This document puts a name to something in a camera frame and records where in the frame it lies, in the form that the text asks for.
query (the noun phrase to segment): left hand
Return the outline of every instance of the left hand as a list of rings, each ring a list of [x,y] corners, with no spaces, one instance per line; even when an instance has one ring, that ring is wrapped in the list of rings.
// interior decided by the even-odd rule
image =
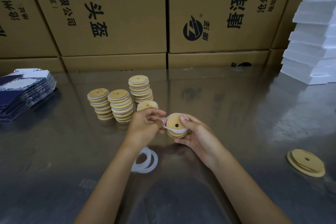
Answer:
[[[163,134],[162,126],[166,124],[167,119],[160,118],[156,114],[164,116],[166,112],[153,107],[135,112],[128,126],[125,143],[137,147],[140,151],[154,139],[158,132]]]

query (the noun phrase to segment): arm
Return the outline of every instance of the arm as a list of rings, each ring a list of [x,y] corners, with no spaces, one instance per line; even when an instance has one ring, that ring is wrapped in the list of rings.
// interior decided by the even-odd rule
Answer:
[[[140,150],[153,140],[166,118],[159,118],[166,112],[146,108],[134,113],[126,137],[113,160],[100,178],[97,186],[78,214],[74,224],[114,223],[124,189],[134,160]]]
[[[220,143],[211,129],[191,115],[181,116],[191,135],[175,139],[189,146],[210,168],[228,196],[243,224],[292,223],[270,200],[239,162]]]

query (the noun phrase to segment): hand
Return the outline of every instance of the hand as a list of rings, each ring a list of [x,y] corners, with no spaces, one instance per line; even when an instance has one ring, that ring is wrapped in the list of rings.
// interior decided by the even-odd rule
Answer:
[[[158,115],[166,115],[165,111],[149,107],[133,114],[128,126],[125,143],[135,146],[138,151],[152,141],[157,132],[164,133],[162,126],[166,124],[166,118]]]
[[[183,138],[176,138],[175,143],[184,144],[190,147],[201,161],[212,171],[218,166],[218,155],[223,152],[224,146],[213,134],[212,130],[203,122],[190,114],[185,114],[190,121],[183,115],[180,119],[186,128],[192,133]]]

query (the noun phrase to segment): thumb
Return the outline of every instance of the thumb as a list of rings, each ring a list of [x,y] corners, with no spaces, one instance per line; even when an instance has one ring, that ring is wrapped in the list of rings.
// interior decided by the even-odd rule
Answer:
[[[196,130],[196,127],[197,127],[197,123],[194,123],[190,120],[187,120],[186,117],[184,117],[183,115],[180,116],[180,120],[182,121],[183,125],[186,127],[186,128],[190,128],[192,131],[195,131]]]
[[[157,119],[154,123],[152,123],[150,126],[151,129],[153,129],[156,132],[159,131],[160,128],[162,128],[162,126],[164,124],[166,124],[167,119],[166,118],[161,118],[161,119]]]

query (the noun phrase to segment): stainless steel table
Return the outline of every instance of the stainless steel table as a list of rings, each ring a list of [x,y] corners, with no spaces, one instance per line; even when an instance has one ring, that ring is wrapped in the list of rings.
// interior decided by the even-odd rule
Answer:
[[[0,223],[73,222],[127,129],[98,120],[86,95],[127,89],[136,74],[149,77],[168,114],[207,123],[294,223],[336,222],[336,83],[307,86],[248,67],[55,74],[58,89],[48,99],[0,125]],[[159,163],[149,174],[130,175],[116,223],[239,223],[189,148],[167,135],[149,147]],[[294,148],[319,156],[325,177],[293,169],[285,154]]]

